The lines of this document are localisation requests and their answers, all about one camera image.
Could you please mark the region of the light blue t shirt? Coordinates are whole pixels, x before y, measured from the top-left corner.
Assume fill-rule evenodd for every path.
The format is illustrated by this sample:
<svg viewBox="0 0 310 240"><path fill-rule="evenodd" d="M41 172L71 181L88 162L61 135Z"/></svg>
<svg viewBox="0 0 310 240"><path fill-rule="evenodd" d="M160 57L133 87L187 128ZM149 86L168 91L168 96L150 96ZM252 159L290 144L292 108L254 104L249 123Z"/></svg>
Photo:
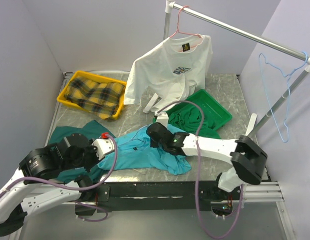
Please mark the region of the light blue t shirt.
<svg viewBox="0 0 310 240"><path fill-rule="evenodd" d="M182 175L191 170L185 156L171 155L162 148L143 146L118 147L117 161L114 170L155 168L167 171L172 175Z"/></svg>

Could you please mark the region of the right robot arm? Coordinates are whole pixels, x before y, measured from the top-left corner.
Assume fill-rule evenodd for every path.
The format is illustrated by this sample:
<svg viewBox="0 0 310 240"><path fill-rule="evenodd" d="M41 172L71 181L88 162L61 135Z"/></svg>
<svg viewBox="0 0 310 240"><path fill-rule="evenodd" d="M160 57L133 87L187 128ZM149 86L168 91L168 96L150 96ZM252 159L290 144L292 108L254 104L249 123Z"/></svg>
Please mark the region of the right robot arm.
<svg viewBox="0 0 310 240"><path fill-rule="evenodd" d="M213 188L214 195L221 200L244 183L262 182L268 155L248 136L215 139L186 132L172 133L159 122L151 124L146 133L152 148L160 147L171 155L200 156L231 164L232 168L221 173Z"/></svg>

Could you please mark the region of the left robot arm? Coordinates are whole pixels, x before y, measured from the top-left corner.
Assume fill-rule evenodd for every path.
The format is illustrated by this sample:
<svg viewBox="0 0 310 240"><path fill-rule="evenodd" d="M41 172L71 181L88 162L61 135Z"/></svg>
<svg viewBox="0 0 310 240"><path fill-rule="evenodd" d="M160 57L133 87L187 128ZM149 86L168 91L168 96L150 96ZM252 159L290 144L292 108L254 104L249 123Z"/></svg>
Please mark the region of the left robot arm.
<svg viewBox="0 0 310 240"><path fill-rule="evenodd" d="M0 190L0 237L19 230L32 215L65 202L92 199L94 188L88 176L78 173L63 183L53 179L66 170L90 171L98 161L97 147L77 133L32 150Z"/></svg>

